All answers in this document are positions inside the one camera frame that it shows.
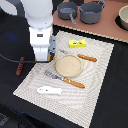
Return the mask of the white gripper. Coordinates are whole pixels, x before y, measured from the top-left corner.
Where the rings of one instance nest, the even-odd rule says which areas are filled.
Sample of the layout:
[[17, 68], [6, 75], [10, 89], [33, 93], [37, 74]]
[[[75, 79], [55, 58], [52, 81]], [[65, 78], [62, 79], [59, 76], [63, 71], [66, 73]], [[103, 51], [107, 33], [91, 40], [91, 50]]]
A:
[[56, 38], [51, 27], [35, 29], [30, 27], [30, 44], [33, 47], [36, 61], [49, 61], [51, 53], [56, 52]]

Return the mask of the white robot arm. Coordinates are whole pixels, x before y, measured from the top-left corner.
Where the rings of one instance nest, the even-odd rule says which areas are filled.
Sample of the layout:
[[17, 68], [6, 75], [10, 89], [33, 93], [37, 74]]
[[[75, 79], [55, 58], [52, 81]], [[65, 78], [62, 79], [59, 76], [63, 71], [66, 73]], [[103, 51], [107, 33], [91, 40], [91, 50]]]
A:
[[52, 0], [0, 0], [0, 7], [8, 14], [27, 19], [35, 59], [46, 61], [53, 34]]

